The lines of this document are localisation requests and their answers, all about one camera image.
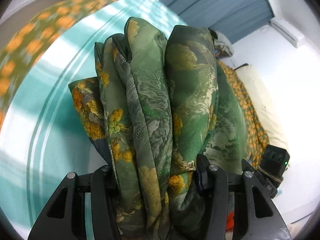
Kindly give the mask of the white air conditioner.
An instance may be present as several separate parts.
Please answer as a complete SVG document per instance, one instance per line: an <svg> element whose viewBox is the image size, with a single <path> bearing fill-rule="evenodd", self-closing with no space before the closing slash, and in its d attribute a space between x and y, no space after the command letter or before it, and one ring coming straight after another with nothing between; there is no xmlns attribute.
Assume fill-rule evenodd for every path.
<svg viewBox="0 0 320 240"><path fill-rule="evenodd" d="M271 26L286 38L295 48L298 48L305 43L305 35L286 20L274 17L271 19Z"/></svg>

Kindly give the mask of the green landscape print garment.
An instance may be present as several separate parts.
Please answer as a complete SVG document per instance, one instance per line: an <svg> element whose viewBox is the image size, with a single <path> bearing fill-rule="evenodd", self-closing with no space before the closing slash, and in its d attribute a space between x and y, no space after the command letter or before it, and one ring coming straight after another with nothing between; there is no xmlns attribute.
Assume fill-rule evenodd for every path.
<svg viewBox="0 0 320 240"><path fill-rule="evenodd" d="M233 69L215 57L209 29L176 25L169 37L131 17L94 46L96 76L69 84L97 151L111 164L122 239L198 237L204 201L196 156L229 172L247 158L247 118Z"/></svg>

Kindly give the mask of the teal white plaid blanket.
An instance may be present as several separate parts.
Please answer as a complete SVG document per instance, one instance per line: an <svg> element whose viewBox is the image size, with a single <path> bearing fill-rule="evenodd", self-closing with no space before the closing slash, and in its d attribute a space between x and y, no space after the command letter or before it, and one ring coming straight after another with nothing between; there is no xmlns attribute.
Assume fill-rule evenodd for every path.
<svg viewBox="0 0 320 240"><path fill-rule="evenodd" d="M23 239L68 172L105 161L81 125L68 85L96 75L94 44L140 17L169 36L183 20L157 0L118 0L81 19L44 52L1 124L1 209Z"/></svg>

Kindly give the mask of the blue curtain right panel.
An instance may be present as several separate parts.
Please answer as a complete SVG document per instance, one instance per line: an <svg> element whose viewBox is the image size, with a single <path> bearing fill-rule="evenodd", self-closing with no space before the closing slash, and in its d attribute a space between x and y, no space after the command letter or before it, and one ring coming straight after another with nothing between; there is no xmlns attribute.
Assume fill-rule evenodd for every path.
<svg viewBox="0 0 320 240"><path fill-rule="evenodd" d="M268 0L160 0L187 25L219 31L235 43L274 17Z"/></svg>

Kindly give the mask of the cream pillow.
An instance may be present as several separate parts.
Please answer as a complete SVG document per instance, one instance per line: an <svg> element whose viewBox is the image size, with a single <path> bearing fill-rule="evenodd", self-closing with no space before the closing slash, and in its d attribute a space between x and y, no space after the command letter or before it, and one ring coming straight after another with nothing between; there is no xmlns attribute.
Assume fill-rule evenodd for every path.
<svg viewBox="0 0 320 240"><path fill-rule="evenodd" d="M272 102L271 94L258 71L254 66L247 64L239 67L235 72L246 87L258 119L269 137L270 144L288 150L283 122L280 120L276 105Z"/></svg>

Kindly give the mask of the orange floral green bedsheet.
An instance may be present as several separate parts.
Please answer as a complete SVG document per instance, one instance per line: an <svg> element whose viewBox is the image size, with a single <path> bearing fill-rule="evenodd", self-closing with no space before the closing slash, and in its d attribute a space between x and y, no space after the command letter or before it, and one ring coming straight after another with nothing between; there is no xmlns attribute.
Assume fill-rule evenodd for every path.
<svg viewBox="0 0 320 240"><path fill-rule="evenodd" d="M65 31L118 0L64 0L35 15L1 49L1 124L33 65Z"/></svg>

